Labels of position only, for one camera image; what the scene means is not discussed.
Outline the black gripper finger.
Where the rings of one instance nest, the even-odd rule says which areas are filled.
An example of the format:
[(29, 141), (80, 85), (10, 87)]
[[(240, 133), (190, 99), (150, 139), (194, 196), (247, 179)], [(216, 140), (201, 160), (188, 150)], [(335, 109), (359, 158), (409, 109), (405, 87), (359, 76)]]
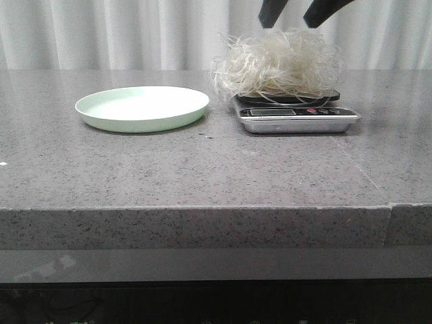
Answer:
[(263, 0), (258, 19), (263, 28), (274, 27), (288, 0)]
[(318, 28), (333, 14), (353, 0), (314, 0), (303, 16), (309, 28)]

